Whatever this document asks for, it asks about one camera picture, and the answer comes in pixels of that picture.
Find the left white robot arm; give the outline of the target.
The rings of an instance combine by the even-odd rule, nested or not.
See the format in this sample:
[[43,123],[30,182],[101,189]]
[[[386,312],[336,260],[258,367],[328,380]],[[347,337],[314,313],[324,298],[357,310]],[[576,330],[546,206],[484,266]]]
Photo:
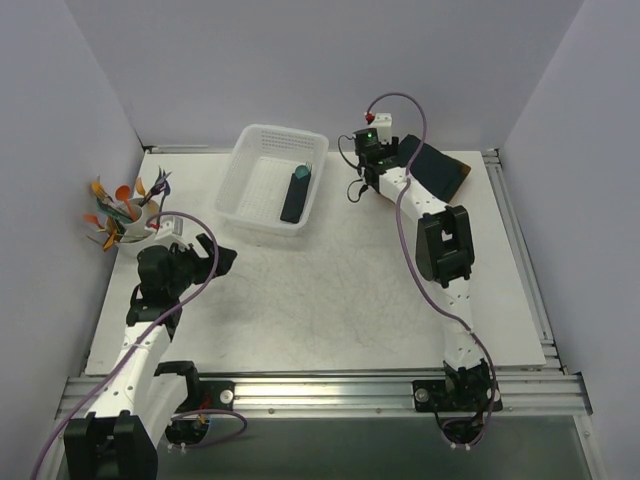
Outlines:
[[165,362],[191,287],[226,275],[237,257],[205,234],[205,250],[154,245],[137,255],[138,284],[126,315],[124,337],[113,370],[89,395],[87,412],[70,420],[63,435],[72,479],[153,479],[157,446],[173,415],[196,408],[202,399],[191,361]]

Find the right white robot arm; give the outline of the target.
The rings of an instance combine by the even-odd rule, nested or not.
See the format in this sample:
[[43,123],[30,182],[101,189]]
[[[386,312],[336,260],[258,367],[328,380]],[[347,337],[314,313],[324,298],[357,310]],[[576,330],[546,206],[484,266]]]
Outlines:
[[[475,251],[468,211],[452,206],[430,181],[438,170],[421,161],[429,146],[391,132],[389,115],[354,132],[353,169],[366,189],[390,200],[396,219],[411,221],[415,249],[403,252],[420,288],[446,300],[443,385],[446,402],[465,409],[491,387],[491,362],[476,339],[469,283]],[[233,226],[292,237],[305,228],[322,177],[328,140],[309,131],[253,124],[241,132],[213,202]]]

